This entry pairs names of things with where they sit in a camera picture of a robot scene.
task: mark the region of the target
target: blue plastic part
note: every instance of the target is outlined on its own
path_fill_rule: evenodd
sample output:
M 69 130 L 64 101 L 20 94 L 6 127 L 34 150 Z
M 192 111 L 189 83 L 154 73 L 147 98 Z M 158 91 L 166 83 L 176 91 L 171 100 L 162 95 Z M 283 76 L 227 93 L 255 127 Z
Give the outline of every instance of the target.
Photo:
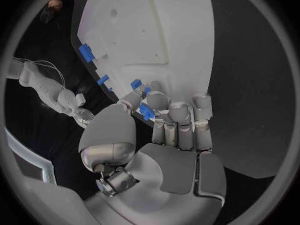
M 107 75 L 105 74 L 103 77 L 101 77 L 101 78 L 97 81 L 97 83 L 98 83 L 98 85 L 100 86 L 100 85 L 104 84 L 108 79 L 110 79 L 110 77 L 107 76 Z
M 149 92 L 151 92 L 151 88 L 150 87 L 145 87 L 145 95 L 147 95 Z
M 92 53 L 91 48 L 86 43 L 82 44 L 79 47 L 79 51 L 87 63 L 89 63 L 90 61 L 92 61 L 95 58 L 95 56 Z
M 130 83 L 130 85 L 131 85 L 132 89 L 135 90 L 135 89 L 137 89 L 139 86 L 142 85 L 142 82 L 141 82 L 141 80 L 136 79 L 136 80 L 134 80 L 132 83 Z
M 143 102 L 139 106 L 139 111 L 146 121 L 155 117 L 154 110 Z

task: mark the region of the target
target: cable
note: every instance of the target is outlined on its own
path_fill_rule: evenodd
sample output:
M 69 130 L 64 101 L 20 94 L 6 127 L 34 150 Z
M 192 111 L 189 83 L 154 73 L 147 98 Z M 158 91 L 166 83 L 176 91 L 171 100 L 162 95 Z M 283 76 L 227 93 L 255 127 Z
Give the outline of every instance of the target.
M 59 77 L 60 77 L 60 79 L 61 79 L 62 85 L 64 87 L 66 87 L 66 82 L 65 82 L 65 78 L 64 78 L 63 74 L 52 62 L 46 61 L 46 60 L 32 61 L 32 60 L 27 59 L 27 58 L 19 58 L 19 57 L 13 57 L 13 58 L 20 61 L 20 62 L 31 62 L 31 63 L 34 63 L 35 65 L 38 65 L 38 66 L 43 66 L 43 67 L 47 67 L 47 68 L 51 68 L 51 69 L 56 70 Z

